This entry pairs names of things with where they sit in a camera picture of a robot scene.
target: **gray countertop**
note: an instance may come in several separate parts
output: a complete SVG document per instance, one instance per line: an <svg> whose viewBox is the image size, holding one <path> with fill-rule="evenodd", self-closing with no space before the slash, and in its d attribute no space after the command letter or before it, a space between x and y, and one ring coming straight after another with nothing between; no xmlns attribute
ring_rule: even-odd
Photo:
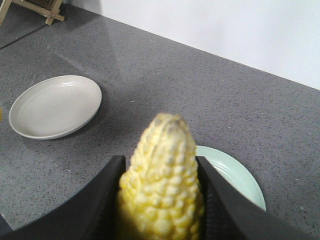
<svg viewBox="0 0 320 240"><path fill-rule="evenodd" d="M14 6L0 27L0 213L14 229L61 205L112 155L129 160L153 117L168 112L187 120L198 145L241 162L267 211L320 237L319 90L80 8L61 14L65 22L46 26ZM100 86L96 116L54 140L15 133L15 99L61 75Z"/></svg>

